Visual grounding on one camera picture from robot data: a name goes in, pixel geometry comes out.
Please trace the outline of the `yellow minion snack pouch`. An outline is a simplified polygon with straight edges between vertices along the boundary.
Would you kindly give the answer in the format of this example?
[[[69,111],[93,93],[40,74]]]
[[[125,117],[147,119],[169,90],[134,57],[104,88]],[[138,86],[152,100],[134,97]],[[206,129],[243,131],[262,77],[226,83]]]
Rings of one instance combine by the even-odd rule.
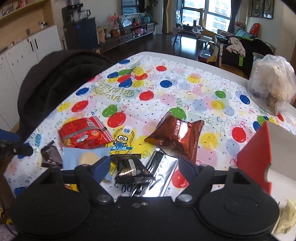
[[[140,152],[135,150],[135,128],[131,126],[120,126],[114,129],[113,140],[106,144],[110,155],[128,155],[135,154],[141,156]]]

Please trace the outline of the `wall television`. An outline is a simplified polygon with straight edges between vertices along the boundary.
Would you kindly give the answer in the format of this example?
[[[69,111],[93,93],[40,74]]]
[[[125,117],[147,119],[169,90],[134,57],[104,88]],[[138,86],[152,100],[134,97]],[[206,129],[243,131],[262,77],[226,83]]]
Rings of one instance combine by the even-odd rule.
[[[144,0],[121,0],[122,14],[137,14],[144,13]]]

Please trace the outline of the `brown foil snack bag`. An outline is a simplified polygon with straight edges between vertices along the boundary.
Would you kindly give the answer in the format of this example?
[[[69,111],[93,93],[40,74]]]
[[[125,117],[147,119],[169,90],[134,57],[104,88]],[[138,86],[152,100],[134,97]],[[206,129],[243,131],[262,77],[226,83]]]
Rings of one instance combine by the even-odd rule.
[[[187,160],[195,163],[197,160],[198,141],[204,126],[203,120],[188,122],[167,112],[156,129],[145,142],[158,147],[169,147],[180,152]]]

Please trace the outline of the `red checkered snack bag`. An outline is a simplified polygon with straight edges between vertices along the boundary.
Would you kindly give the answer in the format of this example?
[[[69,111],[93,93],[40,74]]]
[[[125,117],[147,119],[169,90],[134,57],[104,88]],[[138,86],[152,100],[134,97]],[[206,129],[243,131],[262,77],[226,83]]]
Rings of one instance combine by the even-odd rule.
[[[110,131],[96,116],[70,121],[58,133],[67,148],[95,149],[114,141]]]

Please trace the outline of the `red white cardboard box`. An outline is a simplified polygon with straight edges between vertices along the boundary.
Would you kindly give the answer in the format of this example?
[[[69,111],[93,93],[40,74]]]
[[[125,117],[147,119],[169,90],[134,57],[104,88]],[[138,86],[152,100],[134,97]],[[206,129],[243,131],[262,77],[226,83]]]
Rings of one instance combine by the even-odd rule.
[[[295,135],[266,121],[237,155],[238,168],[272,196],[283,211],[295,201]]]

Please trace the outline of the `small blue candy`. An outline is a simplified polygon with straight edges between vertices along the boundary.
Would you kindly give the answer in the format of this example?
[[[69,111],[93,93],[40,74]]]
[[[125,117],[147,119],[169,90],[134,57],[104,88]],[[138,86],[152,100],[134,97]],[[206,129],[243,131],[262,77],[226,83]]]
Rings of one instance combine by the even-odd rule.
[[[41,133],[37,133],[35,136],[35,147],[39,147],[41,144],[41,140],[42,140],[42,134]]]

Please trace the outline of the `dark brown chocolate packet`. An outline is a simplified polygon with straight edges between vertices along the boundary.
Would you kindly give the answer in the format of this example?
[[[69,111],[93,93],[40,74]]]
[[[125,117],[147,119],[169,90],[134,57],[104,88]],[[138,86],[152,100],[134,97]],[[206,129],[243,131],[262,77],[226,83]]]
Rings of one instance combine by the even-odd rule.
[[[51,141],[41,149],[42,162],[41,167],[43,168],[60,168],[63,167],[63,160],[61,155],[55,146],[55,142]]]

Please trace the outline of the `white cabinet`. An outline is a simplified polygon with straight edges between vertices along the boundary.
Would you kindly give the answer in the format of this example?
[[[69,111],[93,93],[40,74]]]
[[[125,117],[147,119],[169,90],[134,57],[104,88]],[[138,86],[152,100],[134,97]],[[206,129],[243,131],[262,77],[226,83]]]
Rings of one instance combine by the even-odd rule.
[[[19,122],[17,100],[29,70],[48,54],[62,49],[57,26],[44,28],[1,53],[1,128]]]

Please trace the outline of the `balloon birthday tablecloth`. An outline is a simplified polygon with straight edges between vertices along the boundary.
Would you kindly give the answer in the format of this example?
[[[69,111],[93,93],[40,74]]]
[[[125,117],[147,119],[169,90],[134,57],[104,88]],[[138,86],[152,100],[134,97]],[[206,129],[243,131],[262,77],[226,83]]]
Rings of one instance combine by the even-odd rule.
[[[135,128],[135,150],[147,163],[154,146],[144,139],[171,112],[185,121],[204,121],[197,164],[226,170],[238,152],[270,121],[295,135],[295,116],[273,116],[249,96],[246,82],[224,70],[181,57],[142,52],[120,61],[76,89],[29,135],[32,156],[16,156],[4,173],[13,195],[21,194],[45,170],[41,148],[54,141],[62,151],[58,130],[70,121],[98,117],[113,134],[120,126]],[[35,136],[42,134],[39,147]]]

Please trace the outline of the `black snack packet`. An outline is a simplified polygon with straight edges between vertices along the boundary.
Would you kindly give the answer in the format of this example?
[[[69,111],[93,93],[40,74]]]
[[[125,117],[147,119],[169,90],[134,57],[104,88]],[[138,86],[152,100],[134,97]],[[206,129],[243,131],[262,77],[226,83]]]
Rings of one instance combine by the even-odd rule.
[[[116,184],[142,184],[155,180],[137,155],[113,155],[111,161],[117,166]]]

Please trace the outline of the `yellow small snack packet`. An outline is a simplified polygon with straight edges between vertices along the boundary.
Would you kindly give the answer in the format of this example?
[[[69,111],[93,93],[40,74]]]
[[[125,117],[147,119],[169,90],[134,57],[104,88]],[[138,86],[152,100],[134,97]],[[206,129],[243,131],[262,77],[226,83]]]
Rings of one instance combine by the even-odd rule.
[[[69,190],[79,192],[77,185],[76,184],[65,184],[65,187]]]

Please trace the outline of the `silver foil snack packet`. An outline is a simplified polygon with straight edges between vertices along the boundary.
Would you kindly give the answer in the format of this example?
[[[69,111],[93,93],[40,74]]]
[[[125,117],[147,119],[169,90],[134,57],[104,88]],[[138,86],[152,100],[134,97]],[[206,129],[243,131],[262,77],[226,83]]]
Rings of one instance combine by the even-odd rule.
[[[161,148],[156,148],[146,165],[154,179],[138,184],[132,192],[135,197],[162,197],[170,183],[178,158],[167,155]]]

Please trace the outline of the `light blue snack packet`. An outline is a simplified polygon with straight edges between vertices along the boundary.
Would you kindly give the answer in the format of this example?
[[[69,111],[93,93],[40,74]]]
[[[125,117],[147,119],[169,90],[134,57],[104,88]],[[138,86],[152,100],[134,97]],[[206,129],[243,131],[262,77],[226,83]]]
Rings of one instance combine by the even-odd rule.
[[[104,156],[110,155],[108,148],[79,149],[66,148],[62,150],[63,170],[74,170],[78,165],[93,165]]]

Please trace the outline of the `cream yellow snack packet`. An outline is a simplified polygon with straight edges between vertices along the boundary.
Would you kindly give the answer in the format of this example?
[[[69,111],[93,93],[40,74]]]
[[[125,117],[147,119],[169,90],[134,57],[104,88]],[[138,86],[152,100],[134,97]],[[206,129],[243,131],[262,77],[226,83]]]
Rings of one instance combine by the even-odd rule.
[[[295,225],[296,205],[295,201],[287,200],[285,209],[278,223],[277,233],[288,233]]]

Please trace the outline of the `clear container with bagged snacks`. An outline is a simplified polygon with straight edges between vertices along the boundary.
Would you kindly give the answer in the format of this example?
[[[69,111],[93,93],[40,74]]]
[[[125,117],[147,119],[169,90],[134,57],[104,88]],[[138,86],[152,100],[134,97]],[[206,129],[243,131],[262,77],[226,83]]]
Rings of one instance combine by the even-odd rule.
[[[260,108],[278,115],[295,97],[293,66],[282,56],[253,53],[247,92]]]

